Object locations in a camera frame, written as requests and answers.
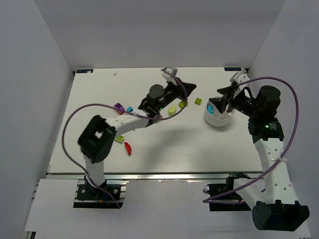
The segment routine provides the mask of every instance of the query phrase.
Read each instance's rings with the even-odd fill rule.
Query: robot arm
[[[86,170],[99,187],[107,187],[103,160],[109,155],[114,139],[126,132],[154,124],[156,122],[154,119],[160,117],[160,111],[164,107],[176,98],[184,100],[185,93],[189,96],[196,88],[195,84],[184,83],[179,78],[178,84],[175,77],[176,68],[164,68],[163,71],[169,73],[162,74],[167,81],[166,88],[164,89],[162,85],[153,85],[137,111],[107,119],[96,115],[80,135],[78,144],[84,155]],[[96,198],[104,195],[87,176],[84,180]]]
[[[275,118],[280,104],[280,91],[272,86],[263,86],[256,98],[250,89],[239,83],[247,81],[244,73],[236,73],[231,78],[231,86],[217,90],[223,96],[209,99],[221,112],[238,110],[249,117],[248,130],[258,151],[262,169],[265,172],[276,160],[278,165],[265,176],[266,191],[261,192],[254,184],[237,194],[245,200],[253,211],[253,221],[259,230],[295,231],[308,217],[309,209],[301,206],[289,179],[286,159],[281,158],[284,150],[284,134]],[[232,177],[226,180],[227,191],[243,186],[249,178]]]

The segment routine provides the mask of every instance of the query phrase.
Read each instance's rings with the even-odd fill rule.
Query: gray wall
[[[285,0],[35,0],[72,70],[242,66]]]
[[[0,6],[0,237],[19,239],[49,163],[72,72],[32,0]]]
[[[289,0],[285,3],[252,67],[251,76],[276,76],[293,85],[300,101],[299,128],[287,153],[289,173],[302,204],[310,208],[308,226],[319,238],[319,1]],[[282,91],[278,118],[288,141],[294,120],[291,92],[270,81]]]

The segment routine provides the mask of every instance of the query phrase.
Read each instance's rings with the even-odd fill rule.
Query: yellow-green block
[[[172,106],[170,108],[168,108],[168,115],[169,116],[173,116],[176,113],[176,107]]]
[[[181,109],[183,109],[185,106],[187,106],[188,105],[188,102],[186,102],[186,101],[181,101],[181,102],[179,102],[179,104],[178,104],[178,106],[181,108]]]
[[[200,98],[196,98],[195,104],[200,105],[201,104],[201,99]]]
[[[124,142],[124,137],[123,136],[118,136],[117,138],[115,138],[115,142],[117,143],[123,143]]]

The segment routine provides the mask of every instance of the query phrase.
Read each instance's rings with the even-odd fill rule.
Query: white bowl
[[[212,115],[208,112],[207,106],[212,106],[214,110],[214,113]],[[215,105],[212,102],[208,101],[204,111],[204,118],[212,126],[223,127],[229,124],[229,122],[233,118],[234,113],[235,113],[235,110],[228,113],[227,108],[224,113],[220,113],[218,109],[215,107]]]

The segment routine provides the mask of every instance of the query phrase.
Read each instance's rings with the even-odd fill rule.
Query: white panel
[[[251,76],[276,76],[293,85],[300,102],[300,120],[295,141],[287,153],[291,181],[303,205],[310,208],[308,225],[313,238],[319,238],[318,222],[318,111],[319,81],[319,1],[287,1],[251,67]],[[281,92],[278,118],[286,142],[292,132],[295,106],[287,87],[271,81]]]
[[[295,232],[258,231],[251,212],[210,212],[202,200],[204,182],[131,181],[123,207],[73,208],[77,180],[40,181],[26,231],[56,239],[299,239],[309,237],[307,224]]]
[[[246,116],[236,112],[233,121],[220,128],[212,127],[204,120],[208,99],[219,95],[217,89],[229,86],[233,74],[223,68],[179,68],[177,75],[184,82],[197,84],[187,108],[175,118],[124,134],[132,146],[132,155],[127,155],[124,145],[114,142],[104,161],[105,172],[262,171],[248,133]],[[136,109],[153,84],[166,86],[160,68],[94,69],[93,73],[76,74],[63,123],[74,110],[89,103],[114,105],[120,102],[125,108],[132,106]],[[197,97],[202,99],[200,106],[194,104]],[[82,165],[84,158],[77,140],[94,115],[107,118],[118,113],[101,107],[85,108],[70,122],[66,147]],[[162,110],[162,115],[168,116],[168,108]],[[49,172],[83,173],[62,151],[61,133]]]
[[[76,68],[249,67],[284,0],[35,0]]]
[[[32,0],[0,5],[0,232],[17,239],[49,163],[72,72]]]

